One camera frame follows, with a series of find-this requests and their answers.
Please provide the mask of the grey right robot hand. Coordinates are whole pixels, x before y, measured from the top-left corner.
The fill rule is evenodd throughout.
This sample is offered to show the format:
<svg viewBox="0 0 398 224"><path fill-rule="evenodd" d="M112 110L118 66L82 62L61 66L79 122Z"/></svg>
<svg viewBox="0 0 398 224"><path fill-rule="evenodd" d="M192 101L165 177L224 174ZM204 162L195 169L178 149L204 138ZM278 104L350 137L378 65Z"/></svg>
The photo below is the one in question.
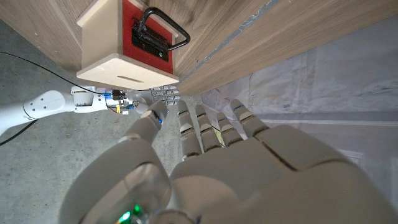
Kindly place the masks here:
<svg viewBox="0 0 398 224"><path fill-rule="evenodd" d="M149 109L149 106L157 101L164 102L167 106L176 105L180 99L179 91L175 85L158 86L146 90L128 90L127 98L129 110L135 110L142 114Z"/></svg>

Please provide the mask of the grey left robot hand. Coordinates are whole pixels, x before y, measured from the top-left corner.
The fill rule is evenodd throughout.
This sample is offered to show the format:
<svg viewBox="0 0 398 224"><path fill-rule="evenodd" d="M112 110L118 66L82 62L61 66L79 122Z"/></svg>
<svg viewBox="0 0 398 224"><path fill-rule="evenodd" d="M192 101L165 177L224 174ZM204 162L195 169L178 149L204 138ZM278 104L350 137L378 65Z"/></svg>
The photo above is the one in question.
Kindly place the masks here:
<svg viewBox="0 0 398 224"><path fill-rule="evenodd" d="M397 211L342 153L288 125L266 126L240 101L218 139L202 106L177 105L183 160L166 173L152 143L156 102L73 182L60 223L396 223Z"/></svg>

